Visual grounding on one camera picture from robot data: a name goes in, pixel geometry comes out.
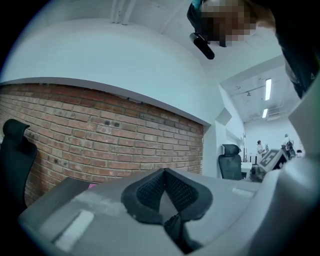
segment desk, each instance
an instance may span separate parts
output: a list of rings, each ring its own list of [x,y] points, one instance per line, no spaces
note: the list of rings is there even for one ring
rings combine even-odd
[[[88,189],[92,182],[67,177],[48,193],[41,196],[18,217],[18,222],[37,230],[57,209]]]
[[[248,178],[252,169],[251,162],[241,162],[241,172],[245,173],[245,177]]]

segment office chair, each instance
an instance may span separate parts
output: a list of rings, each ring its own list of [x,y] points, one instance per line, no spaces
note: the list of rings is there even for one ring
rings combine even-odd
[[[25,187],[29,172],[37,155],[37,146],[24,137],[30,125],[15,119],[7,120],[3,125],[4,138],[0,149],[0,173],[6,200],[12,208],[12,214],[18,216],[27,208]]]

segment white ceiling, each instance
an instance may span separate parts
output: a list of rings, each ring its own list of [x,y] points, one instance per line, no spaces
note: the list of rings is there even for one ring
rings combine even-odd
[[[265,100],[266,79],[272,79],[269,100]],[[269,109],[266,120],[287,116],[300,101],[284,65],[222,87],[230,95],[244,123],[262,119],[264,109]]]

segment ceiling light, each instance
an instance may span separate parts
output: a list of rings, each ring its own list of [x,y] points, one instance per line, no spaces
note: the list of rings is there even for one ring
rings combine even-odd
[[[267,113],[268,113],[268,109],[266,108],[266,109],[263,111],[262,118],[266,118]]]
[[[270,99],[271,94],[271,79],[265,80],[265,100]]]

